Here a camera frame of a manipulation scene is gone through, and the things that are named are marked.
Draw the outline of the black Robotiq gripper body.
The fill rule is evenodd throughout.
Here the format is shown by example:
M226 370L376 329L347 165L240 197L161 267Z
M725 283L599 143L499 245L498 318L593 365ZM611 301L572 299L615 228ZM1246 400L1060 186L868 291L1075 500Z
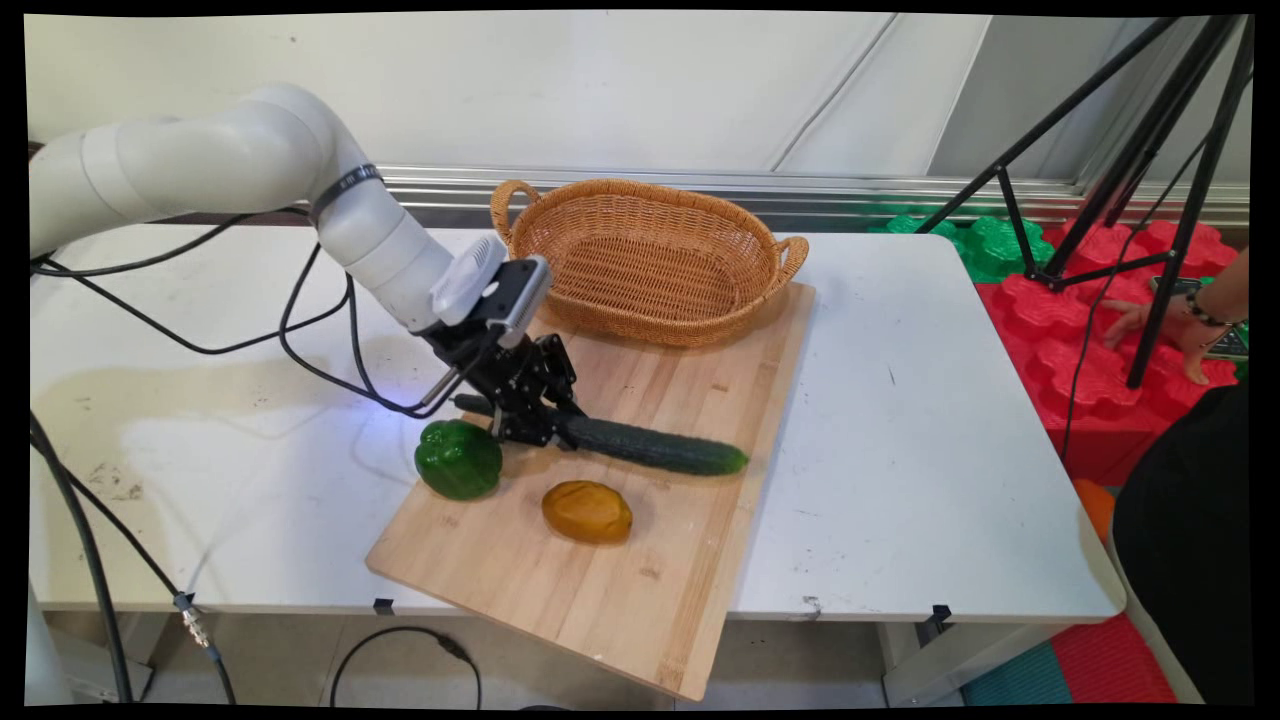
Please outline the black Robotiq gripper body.
M494 413L498 406L518 410L535 400L554 406L541 393L538 341L562 340L561 336L543 334L535 340L524 336L513 348L504 348L497 340L500 329L485 322L460 325L436 322L425 329L424 338L436 357L456 369L461 382L474 389L471 395L451 391L453 405L465 413Z

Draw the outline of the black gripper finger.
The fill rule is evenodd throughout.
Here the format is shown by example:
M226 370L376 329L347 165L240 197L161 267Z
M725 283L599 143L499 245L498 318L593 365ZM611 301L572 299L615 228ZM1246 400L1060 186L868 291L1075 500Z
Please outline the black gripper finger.
M545 447L558 436L556 407L541 400L518 410L494 407L494 438L502 443Z
M586 416L576 401L573 384L577 375L564 342L562 340L539 340L538 354L540 356L538 377L543 383L541 393L545 400L562 413L572 416Z

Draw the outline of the bystander bare hand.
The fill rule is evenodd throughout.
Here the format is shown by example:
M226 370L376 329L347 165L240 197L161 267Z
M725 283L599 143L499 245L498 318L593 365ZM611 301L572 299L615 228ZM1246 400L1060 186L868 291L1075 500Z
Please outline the bystander bare hand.
M1116 348L1128 336L1143 331L1153 311L1153 304L1130 304L1112 299L1103 300L1101 306L1119 314L1102 336L1103 346L1107 348ZM1202 369L1202 363L1228 331L1228 325L1207 323L1188 305L1185 295L1176 295L1167 302L1160 336L1181 352L1187 378L1198 386L1207 386L1210 379Z

